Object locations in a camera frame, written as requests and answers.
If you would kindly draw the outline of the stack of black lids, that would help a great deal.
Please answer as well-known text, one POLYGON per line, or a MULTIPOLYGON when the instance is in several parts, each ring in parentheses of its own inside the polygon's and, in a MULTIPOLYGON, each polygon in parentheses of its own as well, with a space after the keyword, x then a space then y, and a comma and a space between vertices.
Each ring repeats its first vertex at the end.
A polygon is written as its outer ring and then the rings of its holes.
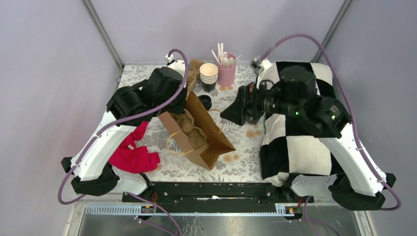
POLYGON ((212 101, 211 97, 208 95, 200 95, 198 96, 198 99, 200 100, 201 104, 204 106, 204 108, 209 111, 212 107, 212 101))

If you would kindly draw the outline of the brown paper bag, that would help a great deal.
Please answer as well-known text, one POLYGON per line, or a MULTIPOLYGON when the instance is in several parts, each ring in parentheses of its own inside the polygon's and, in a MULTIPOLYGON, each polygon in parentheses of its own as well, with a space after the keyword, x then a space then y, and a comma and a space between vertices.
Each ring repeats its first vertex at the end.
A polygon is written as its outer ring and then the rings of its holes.
POLYGON ((170 134, 166 150, 208 170, 213 169, 219 156, 236 150, 210 111, 190 92, 182 114, 165 112, 158 116, 170 134))

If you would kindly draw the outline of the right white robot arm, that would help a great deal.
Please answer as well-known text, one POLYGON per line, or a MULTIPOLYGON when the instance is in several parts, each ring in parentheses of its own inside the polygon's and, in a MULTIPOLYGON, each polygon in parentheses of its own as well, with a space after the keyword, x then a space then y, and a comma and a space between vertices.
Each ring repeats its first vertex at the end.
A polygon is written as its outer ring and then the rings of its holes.
POLYGON ((220 116, 237 125, 265 119, 262 178, 283 187, 284 200, 331 197, 348 210, 382 210, 395 175, 381 171, 355 137, 353 120, 336 98, 327 65, 274 62, 238 88, 220 116))

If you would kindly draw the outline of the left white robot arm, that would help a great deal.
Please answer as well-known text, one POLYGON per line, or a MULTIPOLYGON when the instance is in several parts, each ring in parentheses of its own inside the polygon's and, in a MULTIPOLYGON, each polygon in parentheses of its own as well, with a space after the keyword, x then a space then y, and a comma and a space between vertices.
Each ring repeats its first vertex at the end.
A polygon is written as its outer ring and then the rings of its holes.
POLYGON ((102 196, 128 192, 140 202, 152 197, 139 171, 128 171, 111 161, 111 156, 129 135, 144 122, 164 112, 180 113, 185 107, 187 66, 156 68, 148 79, 116 90, 107 103, 99 126, 83 149, 74 157, 65 157, 65 172, 77 194, 102 196))

